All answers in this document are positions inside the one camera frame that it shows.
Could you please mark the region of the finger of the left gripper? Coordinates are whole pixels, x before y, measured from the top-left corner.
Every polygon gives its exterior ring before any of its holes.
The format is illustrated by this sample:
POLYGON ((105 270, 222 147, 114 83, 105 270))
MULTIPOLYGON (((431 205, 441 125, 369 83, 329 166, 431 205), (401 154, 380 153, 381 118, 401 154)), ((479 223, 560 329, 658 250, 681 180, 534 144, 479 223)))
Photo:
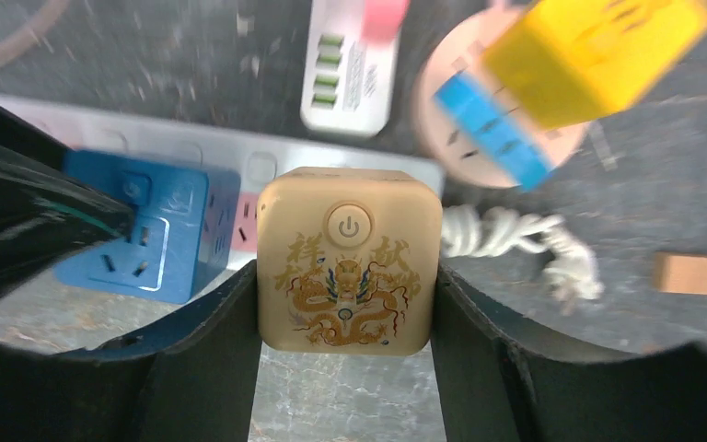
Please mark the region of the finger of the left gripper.
POLYGON ((127 204, 63 173, 70 151, 0 106, 0 299, 133 227, 127 204))

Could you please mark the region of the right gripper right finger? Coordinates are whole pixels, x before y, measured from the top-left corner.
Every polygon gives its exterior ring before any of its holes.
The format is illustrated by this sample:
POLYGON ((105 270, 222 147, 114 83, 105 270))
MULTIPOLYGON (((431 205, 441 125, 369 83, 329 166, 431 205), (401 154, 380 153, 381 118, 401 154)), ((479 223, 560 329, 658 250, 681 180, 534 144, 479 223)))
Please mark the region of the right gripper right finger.
POLYGON ((431 347, 450 441, 707 441, 707 341, 598 346, 440 267, 431 347))

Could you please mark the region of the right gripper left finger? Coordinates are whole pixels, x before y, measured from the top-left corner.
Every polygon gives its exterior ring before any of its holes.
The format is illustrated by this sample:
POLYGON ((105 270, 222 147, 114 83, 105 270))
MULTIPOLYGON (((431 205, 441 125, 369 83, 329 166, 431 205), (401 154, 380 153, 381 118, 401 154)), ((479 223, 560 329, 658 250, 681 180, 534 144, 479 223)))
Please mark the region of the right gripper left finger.
POLYGON ((244 441, 260 361, 256 265, 92 349, 0 343, 0 441, 244 441))

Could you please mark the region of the blue cube adapter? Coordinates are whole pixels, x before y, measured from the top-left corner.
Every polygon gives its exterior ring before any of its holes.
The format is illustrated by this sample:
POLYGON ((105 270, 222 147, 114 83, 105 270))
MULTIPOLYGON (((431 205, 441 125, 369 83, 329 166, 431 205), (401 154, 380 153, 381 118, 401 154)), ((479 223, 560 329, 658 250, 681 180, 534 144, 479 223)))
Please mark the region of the blue cube adapter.
POLYGON ((228 263, 240 174, 227 168, 77 150, 64 172, 126 202, 134 225, 123 238, 54 268, 63 284, 184 304, 228 263))

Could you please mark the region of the beige dragon cube adapter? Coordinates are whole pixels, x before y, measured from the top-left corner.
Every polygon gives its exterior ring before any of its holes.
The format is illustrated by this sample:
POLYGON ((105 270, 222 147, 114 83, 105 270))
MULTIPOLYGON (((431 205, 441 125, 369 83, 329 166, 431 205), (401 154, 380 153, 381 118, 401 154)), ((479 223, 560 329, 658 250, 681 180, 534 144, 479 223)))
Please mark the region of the beige dragon cube adapter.
POLYGON ((302 167, 257 203, 258 325, 271 348, 414 355, 433 317, 443 208, 396 170, 302 167))

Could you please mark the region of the long white power strip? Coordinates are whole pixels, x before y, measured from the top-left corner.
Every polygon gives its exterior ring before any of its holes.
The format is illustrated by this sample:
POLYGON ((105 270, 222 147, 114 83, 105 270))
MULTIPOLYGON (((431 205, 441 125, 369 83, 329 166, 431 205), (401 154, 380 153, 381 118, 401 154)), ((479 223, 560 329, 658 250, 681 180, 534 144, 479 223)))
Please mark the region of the long white power strip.
POLYGON ((434 161, 175 122, 0 94, 0 106, 69 146, 136 157, 170 157, 202 169, 232 169, 240 190, 258 193, 276 176, 299 167, 402 170, 442 194, 446 175, 434 161))

